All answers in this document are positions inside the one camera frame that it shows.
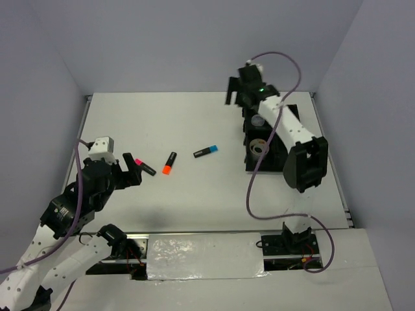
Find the pink highlighter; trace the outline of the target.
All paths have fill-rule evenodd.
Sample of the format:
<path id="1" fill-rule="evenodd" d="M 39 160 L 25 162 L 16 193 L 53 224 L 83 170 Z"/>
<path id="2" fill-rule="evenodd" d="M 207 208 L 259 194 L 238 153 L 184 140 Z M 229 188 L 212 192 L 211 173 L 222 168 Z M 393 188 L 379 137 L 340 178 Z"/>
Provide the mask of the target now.
<path id="1" fill-rule="evenodd" d="M 140 159 L 135 159 L 135 163 L 141 167 L 141 169 L 146 172 L 147 174 L 151 175 L 151 176 L 155 176 L 156 175 L 156 171 L 148 166 L 146 163 L 144 163 L 142 160 Z"/>

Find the clear round pin jar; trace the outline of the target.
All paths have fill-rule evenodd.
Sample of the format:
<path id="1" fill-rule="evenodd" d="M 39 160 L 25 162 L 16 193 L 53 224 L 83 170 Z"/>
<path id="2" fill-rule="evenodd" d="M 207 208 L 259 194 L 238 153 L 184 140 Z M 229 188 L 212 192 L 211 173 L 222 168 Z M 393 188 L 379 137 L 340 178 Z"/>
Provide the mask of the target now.
<path id="1" fill-rule="evenodd" d="M 255 127 L 261 127 L 265 123 L 265 120 L 259 115 L 253 115 L 251 118 L 251 124 Z"/>

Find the orange highlighter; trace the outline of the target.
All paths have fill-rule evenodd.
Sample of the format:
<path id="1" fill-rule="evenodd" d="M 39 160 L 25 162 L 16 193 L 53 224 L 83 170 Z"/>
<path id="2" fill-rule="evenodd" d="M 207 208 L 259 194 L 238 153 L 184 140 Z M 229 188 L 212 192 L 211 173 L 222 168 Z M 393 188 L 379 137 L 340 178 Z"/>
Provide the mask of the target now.
<path id="1" fill-rule="evenodd" d="M 176 157 L 177 157 L 176 152 L 171 152 L 170 153 L 170 155 L 169 155 L 169 157 L 168 157 L 168 159 L 167 159 L 167 161 L 166 161 L 166 163 L 163 167 L 163 170 L 161 171 L 163 174 L 169 175 L 171 173 L 171 169 L 172 169 L 172 166 L 173 166 L 173 164 L 176 160 Z"/>

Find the small clear tape roll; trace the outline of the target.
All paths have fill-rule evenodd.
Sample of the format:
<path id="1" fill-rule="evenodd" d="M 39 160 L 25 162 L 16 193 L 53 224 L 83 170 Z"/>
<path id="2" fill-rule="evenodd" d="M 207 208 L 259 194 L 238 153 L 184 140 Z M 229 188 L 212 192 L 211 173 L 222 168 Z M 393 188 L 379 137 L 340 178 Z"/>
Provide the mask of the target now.
<path id="1" fill-rule="evenodd" d="M 250 151 L 253 156 L 260 157 L 268 153 L 269 147 L 264 139 L 253 139 L 250 142 Z"/>

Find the blue highlighter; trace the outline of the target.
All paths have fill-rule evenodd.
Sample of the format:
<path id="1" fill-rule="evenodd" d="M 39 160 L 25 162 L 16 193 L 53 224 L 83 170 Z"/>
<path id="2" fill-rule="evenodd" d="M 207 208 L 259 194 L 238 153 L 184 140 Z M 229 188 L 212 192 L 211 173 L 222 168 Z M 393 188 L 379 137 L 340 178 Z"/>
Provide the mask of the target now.
<path id="1" fill-rule="evenodd" d="M 213 145 L 213 146 L 209 146 L 209 147 L 206 147 L 206 148 L 203 148 L 201 150 L 194 152 L 193 156 L 194 158 L 199 158 L 199 157 L 206 156 L 208 154 L 211 154 L 217 151 L 218 151 L 218 147 L 216 145 Z"/>

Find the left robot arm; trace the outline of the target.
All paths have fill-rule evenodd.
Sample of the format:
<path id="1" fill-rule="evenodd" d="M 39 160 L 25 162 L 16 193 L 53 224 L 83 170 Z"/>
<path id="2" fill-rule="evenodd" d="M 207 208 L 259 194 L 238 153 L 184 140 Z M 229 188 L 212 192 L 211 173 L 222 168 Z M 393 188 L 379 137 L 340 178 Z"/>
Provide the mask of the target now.
<path id="1" fill-rule="evenodd" d="M 53 300 L 96 263 L 132 256 L 140 247 L 113 224 L 101 227 L 90 241 L 62 262 L 64 244 L 80 234 L 95 213 L 101 211 L 115 190 L 138 186 L 141 168 L 129 153 L 123 154 L 127 170 L 103 158 L 76 158 L 76 180 L 51 200 L 26 252 L 1 284 L 2 310 L 50 310 Z"/>

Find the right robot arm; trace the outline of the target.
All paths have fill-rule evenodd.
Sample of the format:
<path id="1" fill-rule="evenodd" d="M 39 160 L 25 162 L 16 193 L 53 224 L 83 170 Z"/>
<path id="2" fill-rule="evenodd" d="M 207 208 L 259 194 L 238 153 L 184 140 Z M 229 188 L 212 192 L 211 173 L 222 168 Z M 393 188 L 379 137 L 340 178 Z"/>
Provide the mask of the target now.
<path id="1" fill-rule="evenodd" d="M 312 134 L 294 116 L 276 88 L 263 81 L 260 66 L 247 63 L 239 69 L 238 78 L 229 79 L 226 105 L 230 104 L 234 91 L 237 93 L 237 105 L 255 111 L 272 127 L 264 149 L 269 148 L 275 135 L 282 140 L 288 151 L 283 177 L 290 188 L 298 191 L 292 213 L 269 217 L 251 216 L 257 220 L 301 217 L 301 220 L 287 220 L 283 223 L 283 230 L 289 233 L 281 239 L 286 252 L 297 253 L 305 244 L 302 234 L 311 229 L 312 216 L 304 211 L 303 201 L 327 174 L 328 142 L 326 138 Z"/>

